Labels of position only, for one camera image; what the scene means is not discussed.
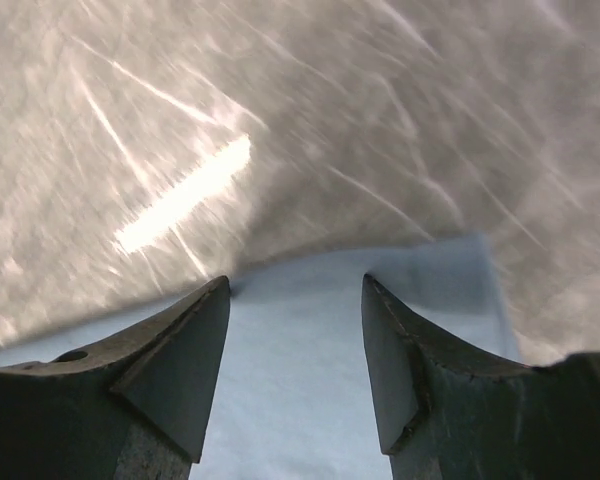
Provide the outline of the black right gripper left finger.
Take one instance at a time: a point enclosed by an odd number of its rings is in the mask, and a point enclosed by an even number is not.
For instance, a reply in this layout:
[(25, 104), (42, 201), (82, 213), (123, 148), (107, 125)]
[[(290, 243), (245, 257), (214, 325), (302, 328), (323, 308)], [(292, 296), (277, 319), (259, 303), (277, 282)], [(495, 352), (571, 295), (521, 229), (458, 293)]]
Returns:
[(0, 367), (0, 479), (187, 478), (229, 314), (222, 276), (50, 362)]

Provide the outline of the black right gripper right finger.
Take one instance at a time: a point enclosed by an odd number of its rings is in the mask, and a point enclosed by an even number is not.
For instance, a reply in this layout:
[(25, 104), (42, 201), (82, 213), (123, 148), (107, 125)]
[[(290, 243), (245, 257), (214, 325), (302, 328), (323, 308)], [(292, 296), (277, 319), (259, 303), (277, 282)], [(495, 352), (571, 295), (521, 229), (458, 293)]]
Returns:
[(529, 366), (417, 314), (372, 276), (361, 298), (380, 448), (396, 479), (600, 479), (600, 352)]

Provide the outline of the grey-blue polo shirt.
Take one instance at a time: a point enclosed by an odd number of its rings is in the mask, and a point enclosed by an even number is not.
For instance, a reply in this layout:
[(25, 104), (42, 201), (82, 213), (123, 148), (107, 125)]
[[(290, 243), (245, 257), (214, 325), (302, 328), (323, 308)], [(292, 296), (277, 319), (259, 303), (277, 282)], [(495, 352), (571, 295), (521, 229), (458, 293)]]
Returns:
[[(387, 479), (361, 320), (373, 276), (435, 324), (517, 359), (483, 237), (278, 263), (230, 285), (228, 330), (200, 461), (185, 479)], [(169, 299), (0, 352), (50, 362), (174, 305)]]

